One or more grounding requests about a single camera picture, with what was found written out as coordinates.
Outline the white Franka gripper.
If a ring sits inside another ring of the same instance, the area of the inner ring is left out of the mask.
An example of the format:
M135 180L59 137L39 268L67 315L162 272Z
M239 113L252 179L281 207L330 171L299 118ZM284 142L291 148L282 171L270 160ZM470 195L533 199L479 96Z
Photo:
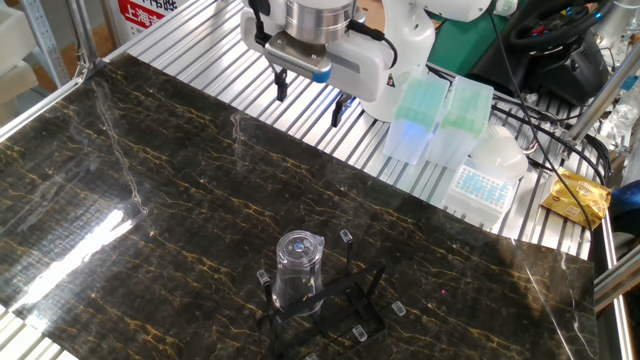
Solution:
M342 91L331 118L337 128L353 96L378 99L384 77L398 60L385 34L366 25L352 0L244 0L241 37L260 53L274 75L276 100L288 95L287 76L295 73Z

